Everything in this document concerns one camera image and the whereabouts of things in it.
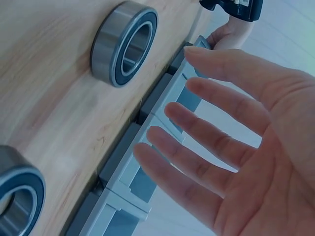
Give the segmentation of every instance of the white tile floor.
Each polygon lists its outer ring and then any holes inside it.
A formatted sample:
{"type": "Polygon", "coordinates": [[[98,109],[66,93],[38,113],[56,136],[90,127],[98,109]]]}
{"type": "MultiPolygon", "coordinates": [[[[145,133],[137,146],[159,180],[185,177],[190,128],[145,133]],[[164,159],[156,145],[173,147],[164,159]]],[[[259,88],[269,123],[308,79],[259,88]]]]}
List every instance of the white tile floor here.
{"type": "MultiPolygon", "coordinates": [[[[265,0],[261,19],[256,23],[243,50],[315,76],[314,10],[313,0],[265,0]]],[[[228,19],[228,15],[219,7],[212,14],[205,36],[228,19]]],[[[238,140],[255,147],[260,143],[260,137],[206,102],[200,104],[196,114],[238,140]]],[[[230,169],[191,137],[186,137],[185,145],[210,162],[230,169]]],[[[151,204],[153,209],[148,220],[137,227],[133,236],[214,235],[160,189],[156,190],[151,204]]]]}

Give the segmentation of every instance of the light wood board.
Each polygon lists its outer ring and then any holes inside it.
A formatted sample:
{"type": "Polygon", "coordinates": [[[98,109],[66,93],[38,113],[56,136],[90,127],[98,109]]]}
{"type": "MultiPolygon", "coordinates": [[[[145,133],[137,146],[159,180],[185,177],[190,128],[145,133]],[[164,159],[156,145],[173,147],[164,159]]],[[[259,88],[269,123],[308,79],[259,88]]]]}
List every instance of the light wood board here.
{"type": "MultiPolygon", "coordinates": [[[[47,187],[33,236],[60,233],[200,8],[198,0],[137,0],[158,11],[157,35],[136,78],[114,88],[91,76],[89,55],[100,23],[120,2],[0,1],[0,144],[17,148],[38,167],[47,187]]],[[[199,31],[190,35],[196,39],[199,31]]]]}

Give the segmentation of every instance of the sealed bearing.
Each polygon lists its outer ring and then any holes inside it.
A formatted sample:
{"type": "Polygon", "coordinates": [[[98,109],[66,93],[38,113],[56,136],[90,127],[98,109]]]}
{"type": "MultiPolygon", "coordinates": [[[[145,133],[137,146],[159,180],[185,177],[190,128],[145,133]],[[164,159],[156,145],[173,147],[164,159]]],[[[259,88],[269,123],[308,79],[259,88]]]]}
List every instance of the sealed bearing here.
{"type": "Polygon", "coordinates": [[[98,29],[90,55],[94,77],[115,87],[126,85],[151,48],[158,13],[133,1],[119,4],[98,29]]]}
{"type": "Polygon", "coordinates": [[[14,148],[0,146],[0,236],[28,236],[45,200],[38,169],[14,148]]]}

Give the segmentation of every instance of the black camera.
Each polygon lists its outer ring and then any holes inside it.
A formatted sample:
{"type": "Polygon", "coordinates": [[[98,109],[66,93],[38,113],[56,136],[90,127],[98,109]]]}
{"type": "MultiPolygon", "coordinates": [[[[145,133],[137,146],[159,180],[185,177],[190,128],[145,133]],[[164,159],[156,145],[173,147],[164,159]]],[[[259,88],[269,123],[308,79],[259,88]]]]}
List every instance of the black camera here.
{"type": "Polygon", "coordinates": [[[200,0],[199,2],[210,11],[213,11],[216,5],[220,5],[227,14],[249,22],[259,19],[263,4],[263,0],[200,0]]]}

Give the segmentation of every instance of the open palm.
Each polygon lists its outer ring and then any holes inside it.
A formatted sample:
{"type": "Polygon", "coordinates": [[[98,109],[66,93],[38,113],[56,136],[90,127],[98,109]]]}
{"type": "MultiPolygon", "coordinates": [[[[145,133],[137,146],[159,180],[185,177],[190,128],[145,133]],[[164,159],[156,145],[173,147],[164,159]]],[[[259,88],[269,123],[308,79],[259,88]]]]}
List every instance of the open palm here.
{"type": "Polygon", "coordinates": [[[137,144],[144,171],[176,202],[223,236],[314,235],[315,80],[239,50],[186,48],[187,60],[211,78],[229,81],[254,99],[211,80],[189,90],[262,137],[259,148],[233,139],[178,103],[165,113],[207,150],[238,170],[221,169],[159,127],[137,144]]]}

